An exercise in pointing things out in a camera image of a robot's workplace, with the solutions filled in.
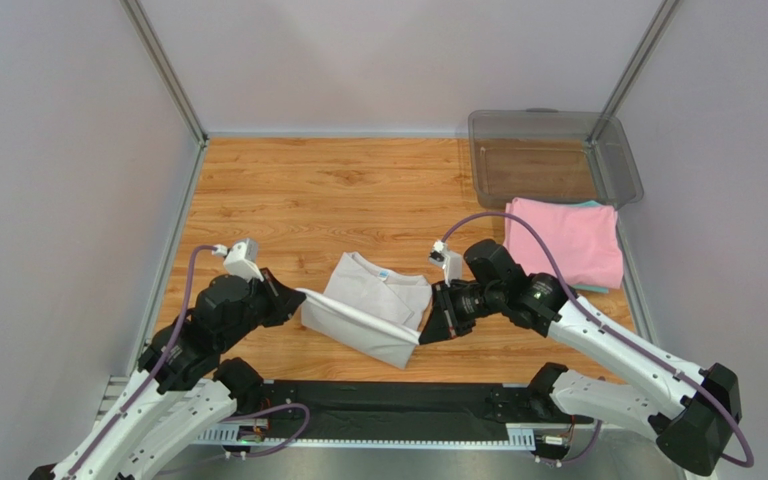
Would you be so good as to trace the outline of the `white t shirt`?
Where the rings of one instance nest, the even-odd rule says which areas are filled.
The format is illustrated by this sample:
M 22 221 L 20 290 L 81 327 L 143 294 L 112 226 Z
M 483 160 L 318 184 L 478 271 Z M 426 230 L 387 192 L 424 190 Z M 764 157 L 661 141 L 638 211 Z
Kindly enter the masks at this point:
M 431 301 L 422 275 L 403 275 L 345 252 L 322 293 L 305 289 L 304 327 L 398 369 L 419 345 Z

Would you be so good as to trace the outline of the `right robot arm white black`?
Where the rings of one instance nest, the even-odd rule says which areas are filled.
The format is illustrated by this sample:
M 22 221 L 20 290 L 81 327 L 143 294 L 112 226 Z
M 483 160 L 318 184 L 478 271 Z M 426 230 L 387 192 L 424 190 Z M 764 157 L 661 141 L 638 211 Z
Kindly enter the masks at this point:
M 623 381 L 616 385 L 548 363 L 530 387 L 552 408 L 635 432 L 698 476 L 713 474 L 727 459 L 730 441 L 742 438 L 739 382 L 728 367 L 704 368 L 649 343 L 555 274 L 525 273 L 492 239 L 475 243 L 464 256 L 436 241 L 429 260 L 444 278 L 432 286 L 420 344 L 465 336 L 478 320 L 501 314 L 587 355 Z

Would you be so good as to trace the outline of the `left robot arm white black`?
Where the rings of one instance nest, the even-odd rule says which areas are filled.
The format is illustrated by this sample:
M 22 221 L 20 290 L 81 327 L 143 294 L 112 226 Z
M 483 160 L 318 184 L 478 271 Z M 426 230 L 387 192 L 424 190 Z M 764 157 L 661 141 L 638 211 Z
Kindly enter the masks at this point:
M 65 459 L 33 479 L 151 479 L 212 425 L 263 411 L 263 377 L 224 359 L 259 327 L 281 326 L 306 295 L 268 269 L 214 278 L 193 306 L 156 333 L 111 409 Z

